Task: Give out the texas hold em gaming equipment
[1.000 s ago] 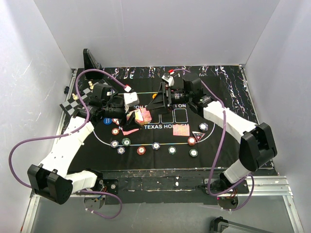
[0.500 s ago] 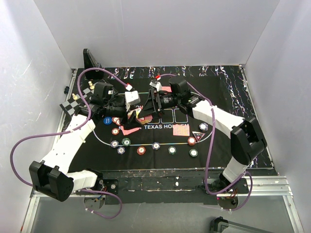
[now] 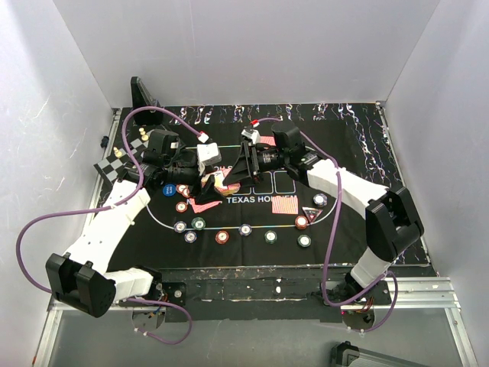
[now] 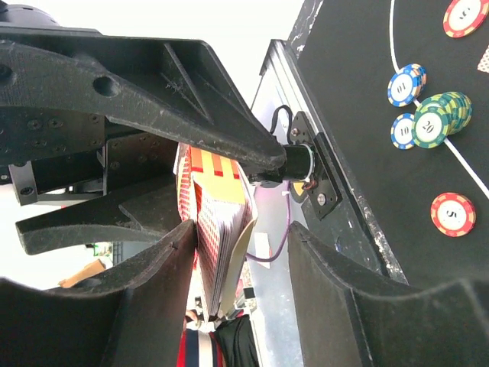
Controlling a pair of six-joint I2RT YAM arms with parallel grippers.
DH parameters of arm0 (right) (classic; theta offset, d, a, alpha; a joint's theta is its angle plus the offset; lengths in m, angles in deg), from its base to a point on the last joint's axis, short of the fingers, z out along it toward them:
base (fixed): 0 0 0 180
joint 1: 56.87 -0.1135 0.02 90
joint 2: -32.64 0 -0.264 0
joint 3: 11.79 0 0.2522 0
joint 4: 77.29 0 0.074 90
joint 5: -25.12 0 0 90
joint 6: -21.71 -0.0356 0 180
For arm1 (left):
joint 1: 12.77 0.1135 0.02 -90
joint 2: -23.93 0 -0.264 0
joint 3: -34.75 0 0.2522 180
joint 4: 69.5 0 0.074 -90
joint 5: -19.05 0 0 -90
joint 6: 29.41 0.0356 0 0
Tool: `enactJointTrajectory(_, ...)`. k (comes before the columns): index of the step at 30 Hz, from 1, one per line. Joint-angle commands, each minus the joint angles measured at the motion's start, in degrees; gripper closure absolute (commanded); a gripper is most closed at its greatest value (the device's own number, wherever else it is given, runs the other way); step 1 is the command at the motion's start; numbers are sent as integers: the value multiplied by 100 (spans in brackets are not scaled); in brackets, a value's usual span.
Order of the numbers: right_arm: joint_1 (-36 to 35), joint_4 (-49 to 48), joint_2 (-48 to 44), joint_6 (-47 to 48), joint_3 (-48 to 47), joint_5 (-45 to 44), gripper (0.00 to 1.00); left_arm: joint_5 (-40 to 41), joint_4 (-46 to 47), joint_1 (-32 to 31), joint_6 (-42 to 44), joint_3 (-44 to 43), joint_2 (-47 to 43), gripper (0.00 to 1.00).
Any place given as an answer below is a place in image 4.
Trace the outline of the red poker chip stack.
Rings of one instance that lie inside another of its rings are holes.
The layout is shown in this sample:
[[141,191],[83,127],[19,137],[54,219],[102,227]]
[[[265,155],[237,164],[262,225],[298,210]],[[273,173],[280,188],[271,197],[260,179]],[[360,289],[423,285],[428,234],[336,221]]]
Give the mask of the red poker chip stack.
[[462,237],[467,235],[476,222],[474,204],[460,193],[439,194],[430,207],[434,226],[444,235]]

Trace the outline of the blue chip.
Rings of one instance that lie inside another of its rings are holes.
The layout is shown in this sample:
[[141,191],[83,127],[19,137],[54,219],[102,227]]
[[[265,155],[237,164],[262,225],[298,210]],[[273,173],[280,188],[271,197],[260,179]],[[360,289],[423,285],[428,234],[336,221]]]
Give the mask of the blue chip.
[[413,140],[414,115],[403,113],[393,121],[390,129],[392,144],[400,150],[409,150],[415,146]]
[[391,77],[387,99],[395,107],[408,106],[421,94],[426,83],[426,69],[417,63],[408,64]]

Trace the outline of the dealt cards pile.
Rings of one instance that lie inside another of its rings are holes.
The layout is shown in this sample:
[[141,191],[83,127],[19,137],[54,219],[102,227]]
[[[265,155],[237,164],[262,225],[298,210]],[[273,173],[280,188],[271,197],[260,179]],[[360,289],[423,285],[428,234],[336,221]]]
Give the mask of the dealt cards pile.
[[481,56],[481,59],[477,65],[477,70],[483,73],[489,73],[489,46]]

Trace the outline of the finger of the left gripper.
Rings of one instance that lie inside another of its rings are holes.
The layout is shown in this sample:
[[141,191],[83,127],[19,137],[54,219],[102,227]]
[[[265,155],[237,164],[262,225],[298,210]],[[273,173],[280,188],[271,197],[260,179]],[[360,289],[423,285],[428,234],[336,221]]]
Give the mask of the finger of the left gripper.
[[149,242],[181,223],[172,174],[15,223],[29,255],[96,242]]
[[204,41],[2,23],[1,70],[5,107],[103,115],[265,170],[286,160]]

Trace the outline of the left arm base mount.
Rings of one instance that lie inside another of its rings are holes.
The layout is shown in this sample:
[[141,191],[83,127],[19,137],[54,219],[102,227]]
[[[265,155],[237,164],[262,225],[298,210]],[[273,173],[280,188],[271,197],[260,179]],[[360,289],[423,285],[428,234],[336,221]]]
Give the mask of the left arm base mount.
[[301,183],[302,191],[309,198],[313,212],[319,220],[324,219],[341,201],[342,195],[329,166],[325,136],[314,132],[306,113],[292,113],[287,105],[274,110],[269,132],[273,134],[278,126],[279,114],[287,114],[287,143],[283,145],[286,161],[282,167],[264,169],[244,167],[244,172],[252,184],[276,187],[284,181]]

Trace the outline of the red playing card deck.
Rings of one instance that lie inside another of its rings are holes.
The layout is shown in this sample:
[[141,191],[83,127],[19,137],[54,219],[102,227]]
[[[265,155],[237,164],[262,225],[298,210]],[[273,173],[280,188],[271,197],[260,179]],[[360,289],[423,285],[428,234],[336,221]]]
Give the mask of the red playing card deck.
[[237,161],[184,143],[177,147],[173,172],[180,218],[196,226],[204,315],[216,320],[235,302],[257,221],[254,194]]

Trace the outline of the green chip stack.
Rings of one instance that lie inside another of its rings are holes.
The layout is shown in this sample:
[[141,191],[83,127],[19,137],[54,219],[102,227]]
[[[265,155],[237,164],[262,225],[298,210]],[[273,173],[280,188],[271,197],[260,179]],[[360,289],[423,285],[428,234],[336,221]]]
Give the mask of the green chip stack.
[[464,93],[445,92],[421,102],[414,114],[414,144],[435,148],[449,136],[460,132],[473,116],[472,101]]

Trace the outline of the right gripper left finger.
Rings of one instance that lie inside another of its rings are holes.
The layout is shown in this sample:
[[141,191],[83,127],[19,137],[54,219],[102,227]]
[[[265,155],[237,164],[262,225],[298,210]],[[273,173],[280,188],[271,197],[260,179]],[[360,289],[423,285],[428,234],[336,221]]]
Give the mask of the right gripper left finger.
[[196,228],[74,287],[39,291],[1,281],[3,366],[174,366],[183,331]]

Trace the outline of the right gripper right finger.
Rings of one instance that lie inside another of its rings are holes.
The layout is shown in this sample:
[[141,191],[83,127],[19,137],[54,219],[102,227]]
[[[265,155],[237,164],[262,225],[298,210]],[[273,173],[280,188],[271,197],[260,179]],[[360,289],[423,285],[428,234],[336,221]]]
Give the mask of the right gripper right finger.
[[362,267],[298,222],[288,256],[307,366],[486,366],[488,283],[420,291]]

